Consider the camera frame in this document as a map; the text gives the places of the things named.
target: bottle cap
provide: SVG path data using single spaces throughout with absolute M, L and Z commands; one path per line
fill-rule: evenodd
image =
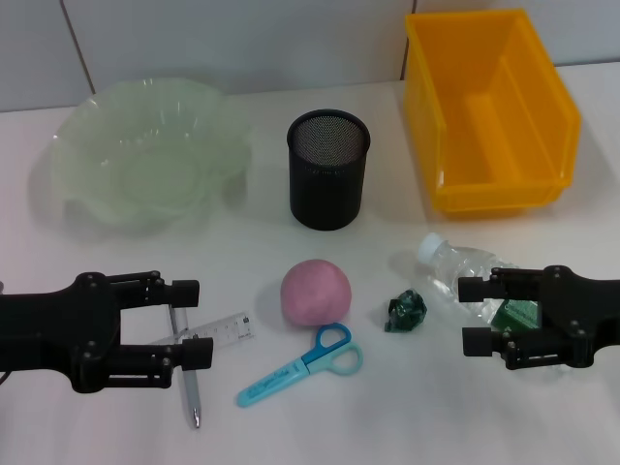
M 446 242 L 440 235 L 436 232 L 430 233 L 427 237 L 424 238 L 422 243 L 418 248 L 418 262 L 421 264 L 430 264 L 433 260 L 433 256 L 439 246 Z

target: clear ruler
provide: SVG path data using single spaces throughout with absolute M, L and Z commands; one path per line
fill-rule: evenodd
M 183 329 L 175 336 L 166 337 L 159 341 L 151 342 L 151 345 L 176 344 L 181 338 L 188 337 L 212 337 L 213 347 L 230 346 L 237 342 L 245 341 L 254 337 L 254 325 L 250 317 L 244 313 L 237 313 L 206 325 Z

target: yellow plastic bin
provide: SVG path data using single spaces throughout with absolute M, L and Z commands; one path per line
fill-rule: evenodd
M 407 16 L 405 111 L 433 206 L 555 201 L 573 180 L 579 112 L 523 10 Z

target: cable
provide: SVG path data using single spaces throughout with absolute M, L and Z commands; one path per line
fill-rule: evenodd
M 7 371 L 4 375 L 0 376 L 0 385 L 2 385 L 2 383 L 7 381 L 7 378 L 9 378 L 10 374 L 11 374 L 11 372 Z

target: blue scissors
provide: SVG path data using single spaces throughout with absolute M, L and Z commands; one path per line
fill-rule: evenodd
M 335 344 L 325 347 L 321 343 L 321 336 L 329 329 L 339 329 L 344 332 L 345 337 Z M 335 358 L 348 351 L 355 351 L 357 354 L 355 366 L 345 368 L 333 362 Z M 293 385 L 297 381 L 324 370 L 330 370 L 342 376 L 353 375 L 359 370 L 363 362 L 364 358 L 361 348 L 355 342 L 351 342 L 351 332 L 346 326 L 339 323 L 321 326 L 319 332 L 317 332 L 317 342 L 310 352 L 287 363 L 282 368 L 244 389 L 237 396 L 236 403 L 239 407 L 248 407 L 279 390 Z

